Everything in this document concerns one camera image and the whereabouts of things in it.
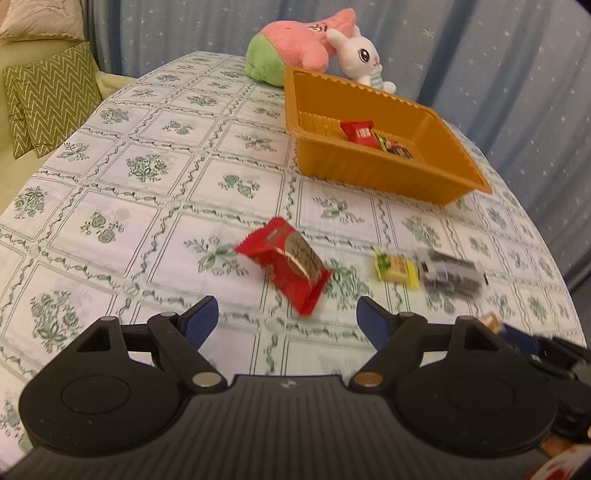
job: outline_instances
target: floral tablecloth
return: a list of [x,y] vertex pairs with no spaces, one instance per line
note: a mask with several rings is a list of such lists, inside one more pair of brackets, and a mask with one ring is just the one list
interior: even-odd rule
[[[493,195],[440,208],[309,178],[285,131],[282,90],[242,72],[241,57],[198,52],[145,75],[104,101],[1,216],[0,467],[30,448],[16,409],[25,383],[105,314],[140,323],[215,295],[219,325],[201,352],[229,379],[347,379],[373,353],[356,325],[361,295],[432,322],[494,311],[527,332],[584,342],[540,234],[455,127]],[[232,252],[275,215],[334,269],[306,319]],[[421,245],[481,263],[490,281],[482,298],[376,279],[373,246],[410,254]]]

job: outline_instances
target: sofa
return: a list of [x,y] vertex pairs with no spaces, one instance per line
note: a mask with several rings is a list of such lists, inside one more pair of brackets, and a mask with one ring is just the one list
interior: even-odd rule
[[[1,72],[5,67],[46,59],[77,43],[70,40],[0,40],[0,212],[6,209],[29,177],[51,156],[49,153],[37,158],[35,151],[31,150],[18,159],[14,158]],[[101,72],[96,64],[95,70],[96,83],[103,100],[135,80]]]

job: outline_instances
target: green zigzag cushion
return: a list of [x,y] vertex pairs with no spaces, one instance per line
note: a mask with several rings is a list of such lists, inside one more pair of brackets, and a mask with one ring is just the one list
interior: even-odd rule
[[88,42],[15,69],[18,99],[38,157],[59,147],[101,102]]
[[33,149],[31,137],[27,131],[27,120],[17,95],[17,68],[7,67],[3,71],[4,90],[8,107],[8,126],[12,135],[12,153],[14,158],[22,157]]

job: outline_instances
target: red candy wrapper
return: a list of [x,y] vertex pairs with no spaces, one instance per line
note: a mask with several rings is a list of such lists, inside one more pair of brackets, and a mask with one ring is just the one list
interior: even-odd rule
[[371,120],[366,122],[341,122],[340,127],[350,142],[377,148],[409,160],[414,158],[408,148],[375,133],[373,131],[374,123]]
[[332,271],[283,218],[250,233],[234,249],[258,263],[300,315],[314,310]]
[[378,141],[374,137],[372,128],[374,123],[369,120],[366,122],[341,122],[340,128],[350,142],[366,147],[380,148]]

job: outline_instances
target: cushion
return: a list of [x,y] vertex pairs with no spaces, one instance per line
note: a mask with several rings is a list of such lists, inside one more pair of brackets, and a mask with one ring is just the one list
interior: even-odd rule
[[0,25],[0,37],[84,40],[80,0],[11,0]]
[[8,126],[12,135],[12,150],[14,158],[22,157],[33,149],[31,137],[27,131],[27,120],[17,95],[17,67],[4,69],[4,91],[8,110]]
[[15,68],[15,84],[38,157],[57,148],[100,104],[88,42]]
[[8,10],[8,0],[0,0],[0,25],[2,20],[6,17],[6,11]]

